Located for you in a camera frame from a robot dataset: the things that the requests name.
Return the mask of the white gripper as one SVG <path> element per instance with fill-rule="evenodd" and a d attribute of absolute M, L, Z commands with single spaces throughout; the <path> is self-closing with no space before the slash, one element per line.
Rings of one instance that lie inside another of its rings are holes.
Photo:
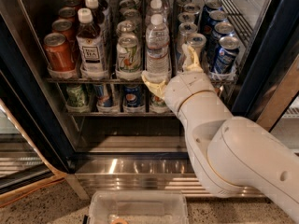
<path fill-rule="evenodd" d="M 182 50 L 185 56 L 182 65 L 184 73 L 180 73 L 170 81 L 166 74 L 159 75 L 148 71 L 143 71 L 141 74 L 149 91 L 161 99 L 164 98 L 166 105 L 175 115 L 191 96 L 202 91 L 214 91 L 210 79 L 203 73 L 204 70 L 195 49 L 183 44 Z"/>

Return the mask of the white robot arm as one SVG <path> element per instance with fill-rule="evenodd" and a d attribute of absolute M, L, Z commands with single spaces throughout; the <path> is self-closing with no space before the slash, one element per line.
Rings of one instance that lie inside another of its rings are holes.
<path fill-rule="evenodd" d="M 253 187 L 299 223 L 299 158 L 257 123 L 235 117 L 221 101 L 199 63 L 184 45 L 183 71 L 173 78 L 144 71 L 150 92 L 180 120 L 192 168 L 216 197 L 234 197 Z"/>

